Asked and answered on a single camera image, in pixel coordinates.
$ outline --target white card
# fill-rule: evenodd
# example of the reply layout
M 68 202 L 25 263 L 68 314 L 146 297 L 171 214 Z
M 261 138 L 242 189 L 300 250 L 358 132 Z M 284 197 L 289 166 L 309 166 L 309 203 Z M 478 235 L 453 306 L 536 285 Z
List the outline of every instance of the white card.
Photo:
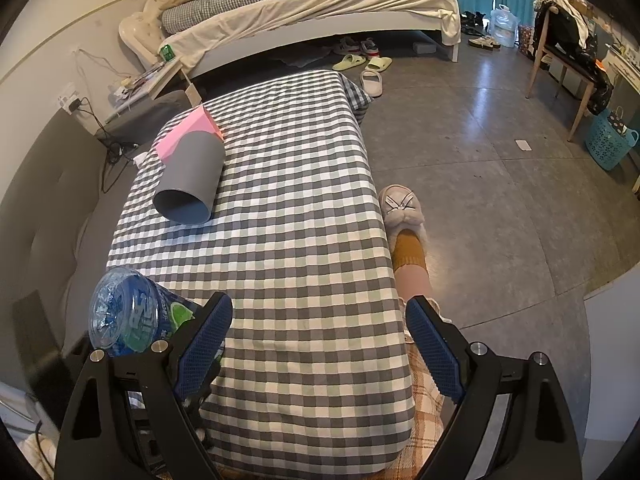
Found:
M 529 143 L 526 140 L 516 140 L 516 144 L 523 152 L 531 151 L 531 146 L 529 146 Z

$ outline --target charger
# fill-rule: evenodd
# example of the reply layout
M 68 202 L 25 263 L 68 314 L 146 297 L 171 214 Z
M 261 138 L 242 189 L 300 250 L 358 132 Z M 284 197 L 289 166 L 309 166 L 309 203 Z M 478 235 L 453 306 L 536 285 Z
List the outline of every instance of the charger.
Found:
M 73 101 L 69 103 L 69 106 L 68 106 L 69 113 L 72 114 L 73 112 L 78 110 L 81 104 L 82 104 L 82 101 L 76 97 Z

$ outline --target blue textured pad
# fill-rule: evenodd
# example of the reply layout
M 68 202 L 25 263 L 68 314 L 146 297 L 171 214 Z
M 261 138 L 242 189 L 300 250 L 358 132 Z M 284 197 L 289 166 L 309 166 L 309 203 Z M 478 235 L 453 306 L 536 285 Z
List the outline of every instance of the blue textured pad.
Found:
M 406 304 L 406 327 L 441 394 L 456 404 L 465 395 L 458 360 L 416 300 Z
M 178 362 L 178 381 L 174 392 L 179 399 L 196 394 L 202 386 L 216 352 L 226 337 L 231 326 L 233 307 L 231 298 L 226 294 L 213 308 L 200 331 Z

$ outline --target wooden chair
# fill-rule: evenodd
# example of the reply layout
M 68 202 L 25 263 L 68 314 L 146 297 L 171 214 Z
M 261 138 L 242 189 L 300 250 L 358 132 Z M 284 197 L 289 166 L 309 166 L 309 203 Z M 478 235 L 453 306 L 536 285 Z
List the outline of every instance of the wooden chair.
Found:
M 560 93 L 560 89 L 562 88 L 562 82 L 564 82 L 564 76 L 566 75 L 566 69 L 570 68 L 573 72 L 577 73 L 585 83 L 587 83 L 587 88 L 584 90 L 584 94 L 582 96 L 582 100 L 580 101 L 580 107 L 578 108 L 578 113 L 575 116 L 574 124 L 569 130 L 569 137 L 567 140 L 571 140 L 574 136 L 576 129 L 578 128 L 578 124 L 580 124 L 580 120 L 584 115 L 584 111 L 587 109 L 587 103 L 589 102 L 589 98 L 593 93 L 593 88 L 595 85 L 595 79 L 580 65 L 578 65 L 573 59 L 564 54 L 558 48 L 546 44 L 546 33 L 549 28 L 549 14 L 550 13 L 557 14 L 558 8 L 555 6 L 550 6 L 545 15 L 545 21 L 542 26 L 542 33 L 540 34 L 540 43 L 539 47 L 536 50 L 536 60 L 533 63 L 533 69 L 531 70 L 531 76 L 529 78 L 529 87 L 527 88 L 527 94 L 525 97 L 529 99 L 531 95 L 531 89 L 533 88 L 533 83 L 536 80 L 536 74 L 538 73 L 538 69 L 540 68 L 540 62 L 545 54 L 549 54 L 553 58 L 557 59 L 560 63 L 562 63 L 562 72 L 560 74 L 560 81 L 558 82 L 558 89 L 556 90 L 556 95 L 554 98 L 558 97 Z

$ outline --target pink box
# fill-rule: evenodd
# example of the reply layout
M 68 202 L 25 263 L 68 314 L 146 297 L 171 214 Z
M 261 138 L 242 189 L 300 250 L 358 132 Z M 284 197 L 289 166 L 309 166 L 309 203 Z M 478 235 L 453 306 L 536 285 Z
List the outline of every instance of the pink box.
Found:
M 200 105 L 176 124 L 174 129 L 158 142 L 156 152 L 158 152 L 158 157 L 162 162 L 166 163 L 167 159 L 174 152 L 178 141 L 183 135 L 189 132 L 209 132 L 212 135 L 217 135 L 221 140 L 224 140 L 216 121 L 214 121 L 209 115 L 209 112 L 205 110 L 205 107 Z

